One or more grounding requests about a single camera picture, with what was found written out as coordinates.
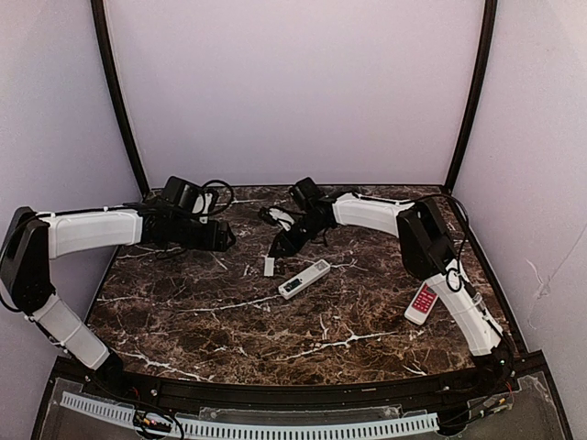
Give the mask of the white battery cover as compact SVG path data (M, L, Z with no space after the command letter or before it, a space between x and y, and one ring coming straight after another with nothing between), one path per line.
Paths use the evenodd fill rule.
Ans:
M274 275L274 268L275 268L275 258L266 256L264 258L264 269L263 269L263 276L264 277L272 277Z

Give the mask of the white air conditioner remote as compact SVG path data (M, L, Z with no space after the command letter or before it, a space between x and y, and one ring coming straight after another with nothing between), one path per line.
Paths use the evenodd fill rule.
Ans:
M298 293L324 278L331 270L331 265L323 259L315 262L278 287L278 293L290 300Z

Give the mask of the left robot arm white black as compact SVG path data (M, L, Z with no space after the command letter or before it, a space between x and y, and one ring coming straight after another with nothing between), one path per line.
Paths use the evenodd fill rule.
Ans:
M22 313L46 336L91 371L116 375L123 363L60 298L50 279L50 262L95 248L152 244L225 252L236 238L217 221L218 190L227 183L197 185L171 176L154 199L141 203L65 212L35 212L28 206L13 215L1 247L1 283L9 297L1 304Z

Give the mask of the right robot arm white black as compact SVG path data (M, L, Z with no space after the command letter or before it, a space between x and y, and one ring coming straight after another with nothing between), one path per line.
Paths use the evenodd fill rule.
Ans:
M477 369L478 391L493 391L514 370L515 347L470 283L433 196L389 200L354 191L324 193L306 177L290 187L298 209L262 208L260 218L281 231L270 257L289 258L338 226L359 226L397 237L404 269L443 302L463 333Z

